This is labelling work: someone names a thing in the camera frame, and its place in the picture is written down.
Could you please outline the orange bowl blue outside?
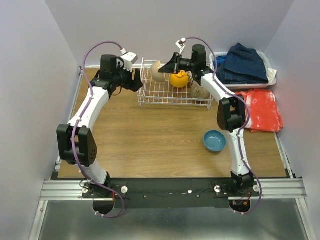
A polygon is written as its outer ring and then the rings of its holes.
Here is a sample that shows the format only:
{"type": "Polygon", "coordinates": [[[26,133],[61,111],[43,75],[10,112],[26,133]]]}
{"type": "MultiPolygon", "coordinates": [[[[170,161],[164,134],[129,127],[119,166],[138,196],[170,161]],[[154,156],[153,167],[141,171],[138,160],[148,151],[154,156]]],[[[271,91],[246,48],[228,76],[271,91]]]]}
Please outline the orange bowl blue outside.
{"type": "Polygon", "coordinates": [[[180,71],[177,74],[171,74],[169,82],[175,88],[184,88],[189,83],[189,76],[185,71],[180,71]]]}

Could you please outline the white wire dish rack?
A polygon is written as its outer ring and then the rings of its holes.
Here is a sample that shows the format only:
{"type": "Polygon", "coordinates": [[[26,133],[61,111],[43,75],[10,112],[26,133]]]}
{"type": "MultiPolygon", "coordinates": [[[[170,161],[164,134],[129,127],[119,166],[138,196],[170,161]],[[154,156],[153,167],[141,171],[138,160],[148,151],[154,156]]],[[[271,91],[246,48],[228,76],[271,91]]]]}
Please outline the white wire dish rack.
{"type": "Polygon", "coordinates": [[[164,82],[156,82],[153,79],[151,67],[155,60],[143,59],[140,73],[143,87],[137,93],[138,102],[142,104],[200,106],[210,108],[213,97],[207,94],[205,97],[192,97],[192,82],[188,77],[188,83],[182,88],[171,85],[168,73],[164,74],[164,82]]]}

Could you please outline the black bowl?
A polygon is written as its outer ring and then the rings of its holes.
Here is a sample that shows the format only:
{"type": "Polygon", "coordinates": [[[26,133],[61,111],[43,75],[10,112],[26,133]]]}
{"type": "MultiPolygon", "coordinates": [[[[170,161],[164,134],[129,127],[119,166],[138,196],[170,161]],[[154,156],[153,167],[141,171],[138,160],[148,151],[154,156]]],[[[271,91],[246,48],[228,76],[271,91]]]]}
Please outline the black bowl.
{"type": "Polygon", "coordinates": [[[195,99],[207,99],[211,96],[209,91],[199,85],[196,81],[192,83],[190,95],[195,99]]]}

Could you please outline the white striped bowl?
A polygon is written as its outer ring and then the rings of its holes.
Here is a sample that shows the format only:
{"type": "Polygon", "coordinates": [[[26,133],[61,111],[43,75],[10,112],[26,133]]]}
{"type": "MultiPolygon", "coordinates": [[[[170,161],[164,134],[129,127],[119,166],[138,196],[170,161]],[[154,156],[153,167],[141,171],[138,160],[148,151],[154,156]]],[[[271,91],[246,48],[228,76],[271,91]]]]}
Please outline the white striped bowl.
{"type": "Polygon", "coordinates": [[[194,83],[194,78],[193,78],[193,75],[192,75],[192,72],[191,71],[188,71],[187,72],[187,75],[188,75],[188,81],[193,84],[194,83]]]}

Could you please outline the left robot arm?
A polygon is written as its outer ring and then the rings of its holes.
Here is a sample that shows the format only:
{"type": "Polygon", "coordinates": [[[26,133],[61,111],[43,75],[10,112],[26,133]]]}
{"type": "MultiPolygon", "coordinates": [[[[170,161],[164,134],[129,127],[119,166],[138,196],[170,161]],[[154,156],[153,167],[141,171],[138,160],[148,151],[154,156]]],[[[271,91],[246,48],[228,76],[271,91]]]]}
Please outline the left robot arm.
{"type": "Polygon", "coordinates": [[[101,198],[110,194],[110,175],[96,159],[98,148],[92,130],[102,108],[117,88],[137,92],[143,86],[140,72],[133,72],[137,60],[138,56],[133,52],[121,56],[102,55],[100,69],[89,82],[87,95],[77,113],[56,130],[60,159],[77,166],[94,184],[93,191],[101,198]]]}

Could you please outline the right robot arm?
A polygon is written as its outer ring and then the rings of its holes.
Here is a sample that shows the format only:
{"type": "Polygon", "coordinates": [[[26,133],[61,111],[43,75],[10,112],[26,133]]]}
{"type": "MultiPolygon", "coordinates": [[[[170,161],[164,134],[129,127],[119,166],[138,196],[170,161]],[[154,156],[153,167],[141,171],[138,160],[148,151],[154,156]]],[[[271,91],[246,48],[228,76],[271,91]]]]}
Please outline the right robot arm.
{"type": "Polygon", "coordinates": [[[254,175],[250,169],[244,141],[248,116],[244,97],[236,95],[221,83],[214,70],[207,66],[206,57],[205,47],[196,44],[192,47],[191,59],[183,58],[175,52],[171,60],[158,71],[166,74],[190,72],[193,80],[217,101],[217,124],[225,132],[231,155],[230,191],[241,196],[254,185],[254,175]]]}

